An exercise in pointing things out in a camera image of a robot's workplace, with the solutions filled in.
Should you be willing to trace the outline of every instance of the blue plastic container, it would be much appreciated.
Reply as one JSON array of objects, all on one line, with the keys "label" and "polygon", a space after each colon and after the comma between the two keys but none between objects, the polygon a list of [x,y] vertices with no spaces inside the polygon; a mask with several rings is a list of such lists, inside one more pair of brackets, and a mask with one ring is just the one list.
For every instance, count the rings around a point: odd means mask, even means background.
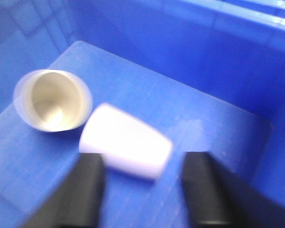
[{"label": "blue plastic container", "polygon": [[0,0],[0,227],[22,224],[78,157],[82,128],[38,132],[11,104],[47,67],[174,143],[156,183],[108,170],[100,227],[187,227],[185,151],[211,151],[285,206],[284,18],[218,0]]}]

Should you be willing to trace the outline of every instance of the upright cup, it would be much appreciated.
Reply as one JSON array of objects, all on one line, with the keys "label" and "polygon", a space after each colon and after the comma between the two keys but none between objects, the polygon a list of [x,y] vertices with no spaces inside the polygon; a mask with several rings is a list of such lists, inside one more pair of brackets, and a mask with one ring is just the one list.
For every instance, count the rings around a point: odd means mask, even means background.
[{"label": "upright cup", "polygon": [[23,76],[14,90],[14,105],[30,126],[60,132],[81,126],[92,111],[92,95],[76,75],[62,70],[36,70]]}]

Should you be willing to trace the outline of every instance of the white paper cup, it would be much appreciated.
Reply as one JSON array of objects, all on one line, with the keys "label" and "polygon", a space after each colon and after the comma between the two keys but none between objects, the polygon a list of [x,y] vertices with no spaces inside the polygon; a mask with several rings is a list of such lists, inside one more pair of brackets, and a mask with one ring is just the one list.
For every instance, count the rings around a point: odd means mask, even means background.
[{"label": "white paper cup", "polygon": [[36,70],[22,77],[14,90],[14,105],[30,126],[60,132],[81,126],[90,116],[93,100],[86,84],[62,70]]},{"label": "white paper cup", "polygon": [[172,142],[141,120],[103,103],[85,125],[79,151],[100,153],[106,166],[158,179],[172,151]]}]

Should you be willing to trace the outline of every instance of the blue bin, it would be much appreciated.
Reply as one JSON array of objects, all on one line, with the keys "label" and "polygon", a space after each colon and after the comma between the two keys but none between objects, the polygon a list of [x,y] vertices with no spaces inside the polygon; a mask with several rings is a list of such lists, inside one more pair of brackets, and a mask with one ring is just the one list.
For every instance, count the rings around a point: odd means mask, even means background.
[{"label": "blue bin", "polygon": [[186,151],[210,151],[285,207],[282,16],[219,0],[0,0],[0,228],[21,226],[78,158],[82,127],[38,132],[11,103],[18,80],[47,67],[174,144],[156,182],[107,171],[100,227],[188,227]]}]

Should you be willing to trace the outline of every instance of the bin floor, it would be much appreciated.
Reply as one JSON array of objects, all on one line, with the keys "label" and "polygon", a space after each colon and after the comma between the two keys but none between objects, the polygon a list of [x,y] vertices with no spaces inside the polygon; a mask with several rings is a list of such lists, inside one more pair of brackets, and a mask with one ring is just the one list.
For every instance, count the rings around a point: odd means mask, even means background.
[{"label": "bin floor", "polygon": [[[101,228],[188,227],[180,189],[184,152],[210,151],[249,181],[271,131],[270,123],[254,114],[82,41],[49,68],[81,77],[94,107],[115,105],[174,144],[157,182],[107,171]],[[58,185],[78,157],[81,131],[36,131],[20,120],[12,104],[1,113],[0,227],[19,224]]]}]

